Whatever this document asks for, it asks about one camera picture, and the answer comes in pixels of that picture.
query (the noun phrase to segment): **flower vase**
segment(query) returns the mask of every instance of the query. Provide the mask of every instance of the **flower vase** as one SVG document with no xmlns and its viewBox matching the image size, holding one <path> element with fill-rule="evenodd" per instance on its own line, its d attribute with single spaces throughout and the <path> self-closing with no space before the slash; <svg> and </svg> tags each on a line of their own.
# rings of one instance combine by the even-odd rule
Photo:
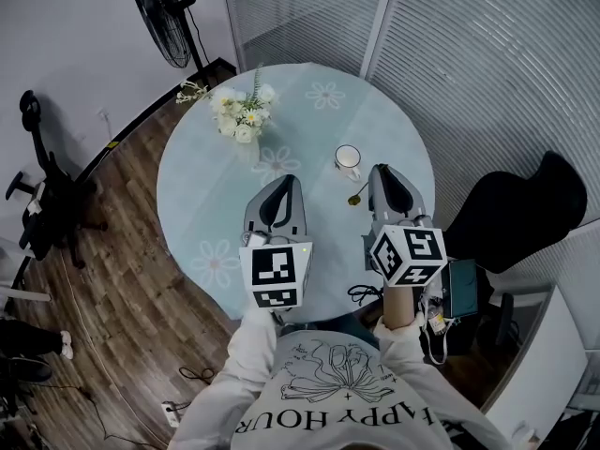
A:
<svg viewBox="0 0 600 450">
<path fill-rule="evenodd" d="M 235 152 L 240 163 L 249 168 L 254 167 L 254 165 L 261 161 L 261 146 L 259 145 L 258 138 L 252 139 L 250 143 L 237 142 L 235 144 Z"/>
</svg>

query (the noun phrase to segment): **white t-shirt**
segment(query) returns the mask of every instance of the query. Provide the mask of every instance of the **white t-shirt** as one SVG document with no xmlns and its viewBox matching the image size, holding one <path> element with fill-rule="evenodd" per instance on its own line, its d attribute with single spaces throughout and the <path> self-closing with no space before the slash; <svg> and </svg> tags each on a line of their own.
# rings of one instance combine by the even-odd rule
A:
<svg viewBox="0 0 600 450">
<path fill-rule="evenodd" d="M 336 332 L 277 340 L 270 316 L 253 311 L 169 449 L 509 449 L 486 417 L 423 363 L 418 324 L 390 332 L 380 323 L 379 352 Z"/>
</svg>

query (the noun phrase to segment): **white sleeve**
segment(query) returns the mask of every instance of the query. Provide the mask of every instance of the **white sleeve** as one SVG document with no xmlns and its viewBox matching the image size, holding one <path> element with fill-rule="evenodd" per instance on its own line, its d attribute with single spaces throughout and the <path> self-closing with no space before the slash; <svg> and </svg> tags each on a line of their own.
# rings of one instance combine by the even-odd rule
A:
<svg viewBox="0 0 600 450">
<path fill-rule="evenodd" d="M 268 310 L 247 311 L 229 343 L 225 366 L 187 408 L 169 450 L 229 448 L 235 426 L 270 377 L 276 342 Z"/>
<path fill-rule="evenodd" d="M 500 431 L 438 369 L 423 362 L 419 341 L 423 322 L 423 313 L 418 312 L 410 325 L 389 330 L 383 318 L 379 319 L 375 336 L 379 339 L 382 364 L 410 385 L 440 421 L 461 424 L 489 450 L 511 449 Z"/>
</svg>

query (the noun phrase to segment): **fan stand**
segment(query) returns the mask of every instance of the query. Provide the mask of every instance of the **fan stand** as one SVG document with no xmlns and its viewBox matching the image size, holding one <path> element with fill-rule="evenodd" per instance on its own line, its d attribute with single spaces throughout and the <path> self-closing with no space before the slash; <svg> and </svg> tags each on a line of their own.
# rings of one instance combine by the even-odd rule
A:
<svg viewBox="0 0 600 450">
<path fill-rule="evenodd" d="M 200 59 L 200 55 L 198 54 L 198 49 L 196 49 L 196 43 L 194 42 L 194 38 L 189 31 L 188 19 L 186 19 L 186 12 L 178 11 L 177 12 L 177 20 L 181 23 L 181 28 L 184 31 L 184 37 L 186 38 L 187 45 L 191 50 L 191 57 L 196 64 L 196 68 L 200 73 L 200 78 L 202 79 L 202 83 L 207 86 L 209 89 L 211 88 L 210 83 L 208 81 L 208 77 L 206 77 L 206 72 L 204 71 L 203 61 Z"/>
</svg>

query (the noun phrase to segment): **gold spoon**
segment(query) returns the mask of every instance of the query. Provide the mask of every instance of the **gold spoon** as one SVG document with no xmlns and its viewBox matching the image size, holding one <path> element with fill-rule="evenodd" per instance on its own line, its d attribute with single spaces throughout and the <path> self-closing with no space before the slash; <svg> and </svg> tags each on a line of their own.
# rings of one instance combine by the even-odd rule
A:
<svg viewBox="0 0 600 450">
<path fill-rule="evenodd" d="M 364 184 L 364 185 L 361 187 L 361 189 L 360 189 L 360 190 L 358 190 L 358 191 L 356 192 L 356 194 L 355 194 L 355 195 L 352 195 L 352 196 L 351 196 L 351 197 L 348 199 L 348 205 L 351 205 L 351 206 L 356 206 L 357 204 L 359 204 L 359 203 L 360 203 L 361 199 L 360 199 L 360 195 L 359 195 L 359 194 L 360 194 L 360 192 L 361 192 L 361 191 L 363 191 L 363 190 L 365 189 L 365 187 L 366 187 L 367 185 L 368 185 L 368 182 L 366 182 L 366 183 L 365 183 L 365 184 Z"/>
</svg>

